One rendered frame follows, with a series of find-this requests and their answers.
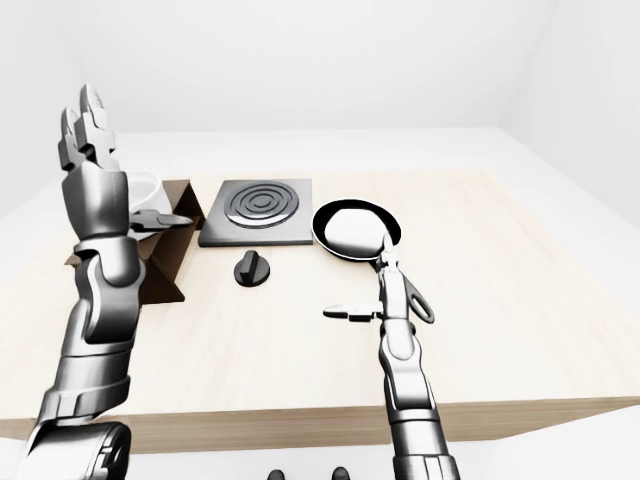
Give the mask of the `silver robot left hand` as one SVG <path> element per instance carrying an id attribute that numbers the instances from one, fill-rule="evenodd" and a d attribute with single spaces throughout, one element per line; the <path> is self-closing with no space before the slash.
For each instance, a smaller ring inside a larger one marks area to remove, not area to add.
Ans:
<path id="1" fill-rule="evenodd" d="M 62 191 L 67 215 L 78 238 L 157 233 L 184 228 L 193 220 L 153 209 L 129 211 L 127 175 L 113 157 L 115 133 L 97 90 L 86 83 L 80 90 L 80 110 L 61 114 L 58 153 L 66 173 Z"/>

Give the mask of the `silver robot right hand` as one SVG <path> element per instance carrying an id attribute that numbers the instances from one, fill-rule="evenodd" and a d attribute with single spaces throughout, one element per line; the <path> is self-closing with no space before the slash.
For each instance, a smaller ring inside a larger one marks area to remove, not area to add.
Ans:
<path id="1" fill-rule="evenodd" d="M 379 282 L 377 303 L 361 305 L 334 305 L 326 307 L 323 315 L 328 318 L 347 319 L 351 322 L 369 322 L 374 318 L 408 319 L 408 304 L 404 276 L 398 267 L 398 259 L 391 235 L 386 233 L 381 251 L 371 264 Z"/>

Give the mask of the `white bowl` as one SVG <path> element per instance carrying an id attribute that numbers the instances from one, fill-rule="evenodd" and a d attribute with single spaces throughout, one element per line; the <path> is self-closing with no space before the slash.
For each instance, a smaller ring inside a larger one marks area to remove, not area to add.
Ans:
<path id="1" fill-rule="evenodd" d="M 162 180 L 148 172 L 128 171 L 129 213 L 155 210 L 162 214 L 172 212 L 171 203 Z"/>

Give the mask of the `brown wooden cabinet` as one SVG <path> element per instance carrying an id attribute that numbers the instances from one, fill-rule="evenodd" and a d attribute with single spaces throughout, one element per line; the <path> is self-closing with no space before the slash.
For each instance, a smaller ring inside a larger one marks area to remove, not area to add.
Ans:
<path id="1" fill-rule="evenodd" d="M 80 297 L 95 296 L 88 278 L 90 269 L 95 268 L 109 287 L 138 283 L 142 305 L 185 300 L 175 279 L 194 232 L 202 228 L 204 215 L 189 181 L 162 182 L 172 207 L 169 214 L 188 217 L 193 223 L 157 233 L 129 230 L 125 236 L 78 238 L 74 281 Z"/>

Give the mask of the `black frying pan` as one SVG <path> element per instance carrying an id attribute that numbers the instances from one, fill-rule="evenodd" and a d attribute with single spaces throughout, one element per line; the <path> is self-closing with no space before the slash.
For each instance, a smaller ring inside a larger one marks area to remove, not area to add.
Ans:
<path id="1" fill-rule="evenodd" d="M 395 216 L 384 207 L 357 198 L 331 201 L 318 209 L 312 219 L 312 232 L 319 244 L 332 255 L 350 262 L 371 264 L 380 251 L 383 237 L 391 235 L 397 254 L 402 230 Z M 435 321 L 433 310 L 418 289 L 404 276 L 409 312 L 422 321 Z"/>

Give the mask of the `round black knob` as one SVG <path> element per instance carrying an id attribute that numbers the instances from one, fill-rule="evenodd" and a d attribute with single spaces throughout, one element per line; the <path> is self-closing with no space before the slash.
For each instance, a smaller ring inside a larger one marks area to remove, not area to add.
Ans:
<path id="1" fill-rule="evenodd" d="M 255 250 L 245 252 L 243 258 L 234 267 L 236 282 L 246 288 L 263 284 L 270 276 L 268 261 Z"/>

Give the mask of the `flat dark stove plate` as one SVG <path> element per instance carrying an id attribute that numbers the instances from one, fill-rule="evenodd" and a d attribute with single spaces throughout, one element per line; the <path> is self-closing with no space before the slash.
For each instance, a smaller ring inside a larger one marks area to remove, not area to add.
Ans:
<path id="1" fill-rule="evenodd" d="M 310 179 L 225 180 L 198 245 L 310 245 L 312 216 Z"/>

